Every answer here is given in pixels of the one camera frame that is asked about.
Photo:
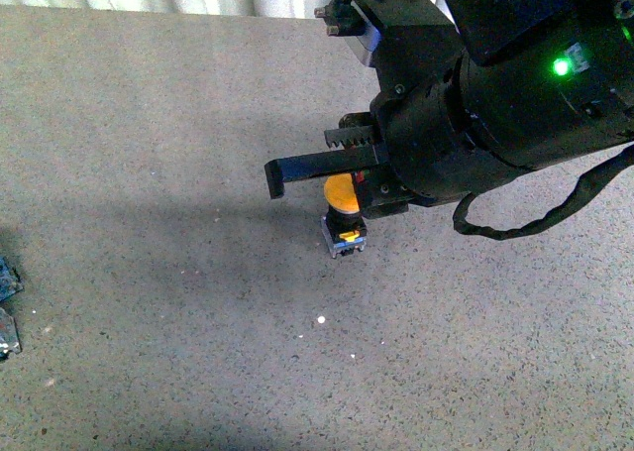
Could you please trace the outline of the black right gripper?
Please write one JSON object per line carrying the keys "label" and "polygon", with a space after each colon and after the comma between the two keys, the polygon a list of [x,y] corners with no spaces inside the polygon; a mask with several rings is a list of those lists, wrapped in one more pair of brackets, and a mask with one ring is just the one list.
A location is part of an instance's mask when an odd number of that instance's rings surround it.
{"label": "black right gripper", "polygon": [[370,111],[345,115],[325,133],[344,150],[275,159],[264,165],[269,197],[287,183],[354,173],[366,218],[438,206],[505,185],[525,170],[492,149],[483,123],[453,81],[416,87],[402,99],[378,95]]}

